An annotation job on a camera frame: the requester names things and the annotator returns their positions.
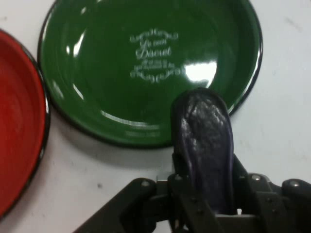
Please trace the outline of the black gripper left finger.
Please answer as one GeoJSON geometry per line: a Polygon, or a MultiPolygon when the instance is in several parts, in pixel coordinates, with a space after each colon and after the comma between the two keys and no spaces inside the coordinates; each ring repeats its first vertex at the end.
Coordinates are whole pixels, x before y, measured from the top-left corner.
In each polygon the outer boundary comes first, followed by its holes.
{"type": "Polygon", "coordinates": [[[185,159],[173,153],[173,165],[164,181],[132,180],[75,232],[152,233],[161,221],[173,233],[216,232],[215,214],[192,188],[185,159]]]}

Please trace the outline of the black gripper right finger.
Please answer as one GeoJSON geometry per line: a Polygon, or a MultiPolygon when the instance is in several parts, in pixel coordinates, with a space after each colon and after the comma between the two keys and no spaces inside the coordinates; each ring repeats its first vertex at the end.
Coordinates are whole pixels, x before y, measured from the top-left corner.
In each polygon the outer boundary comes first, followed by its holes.
{"type": "Polygon", "coordinates": [[[248,173],[234,157],[233,184],[236,206],[255,215],[262,233],[309,233],[311,185],[300,179],[273,184],[265,175],[248,173]]]}

